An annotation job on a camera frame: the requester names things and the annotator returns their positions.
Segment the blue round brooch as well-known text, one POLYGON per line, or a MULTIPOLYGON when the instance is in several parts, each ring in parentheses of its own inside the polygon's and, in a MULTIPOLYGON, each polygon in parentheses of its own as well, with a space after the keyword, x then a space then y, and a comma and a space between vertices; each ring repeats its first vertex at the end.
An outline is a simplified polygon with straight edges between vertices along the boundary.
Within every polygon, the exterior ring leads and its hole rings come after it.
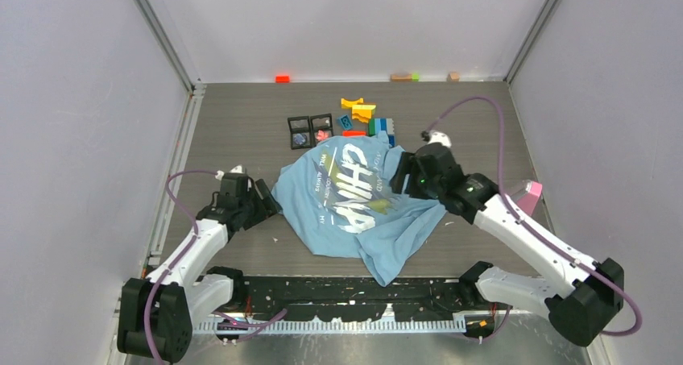
POLYGON ((298 147, 304 146, 308 143, 308 136, 303 133, 295 133, 292 136, 292 142, 298 147))

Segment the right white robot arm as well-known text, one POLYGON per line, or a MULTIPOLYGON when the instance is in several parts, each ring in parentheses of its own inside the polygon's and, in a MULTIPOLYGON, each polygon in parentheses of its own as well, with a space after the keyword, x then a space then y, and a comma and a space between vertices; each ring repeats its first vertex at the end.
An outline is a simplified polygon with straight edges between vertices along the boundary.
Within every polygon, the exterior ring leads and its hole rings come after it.
POLYGON ((587 347, 621 311, 624 271, 573 249, 511 202, 480 173, 465 174, 451 151, 429 143, 399 158, 390 186, 395 193, 439 201, 449 213, 496 237, 537 272, 506 272, 478 261, 459 278, 460 298, 471 309, 487 302, 540 316, 576 346, 587 347))

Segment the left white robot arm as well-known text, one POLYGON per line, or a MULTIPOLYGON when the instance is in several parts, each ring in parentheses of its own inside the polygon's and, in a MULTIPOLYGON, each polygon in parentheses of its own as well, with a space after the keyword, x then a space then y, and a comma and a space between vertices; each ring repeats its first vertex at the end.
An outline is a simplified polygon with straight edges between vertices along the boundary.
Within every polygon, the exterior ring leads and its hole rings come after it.
POLYGON ((264 180, 242 166, 212 174, 220 182, 211 201, 191 214, 192 228, 181 244, 144 278, 122 287, 117 348, 120 352, 176 363, 192 332, 213 312, 239 311, 247 299, 242 271, 208 266, 240 230, 276 215, 281 207, 264 180))

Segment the light blue printed t-shirt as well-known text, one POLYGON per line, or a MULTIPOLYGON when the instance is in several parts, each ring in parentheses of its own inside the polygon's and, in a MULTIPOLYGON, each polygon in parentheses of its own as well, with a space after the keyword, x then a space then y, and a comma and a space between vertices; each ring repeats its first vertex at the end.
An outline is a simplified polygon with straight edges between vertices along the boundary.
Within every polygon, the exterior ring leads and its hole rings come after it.
POLYGON ((439 201, 391 191, 403 151, 384 133, 334 136, 283 167, 271 192, 314 255, 361 259, 386 287, 446 214, 439 201))

